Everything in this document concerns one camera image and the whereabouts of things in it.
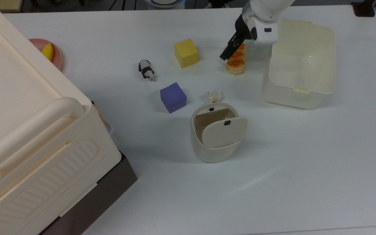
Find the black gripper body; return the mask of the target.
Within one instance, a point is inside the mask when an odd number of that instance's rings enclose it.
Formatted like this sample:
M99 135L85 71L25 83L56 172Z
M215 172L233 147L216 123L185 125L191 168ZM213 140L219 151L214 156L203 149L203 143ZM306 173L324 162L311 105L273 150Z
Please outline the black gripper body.
M247 24L244 22L242 15L240 15L235 22L235 40L251 40L252 35L249 31Z

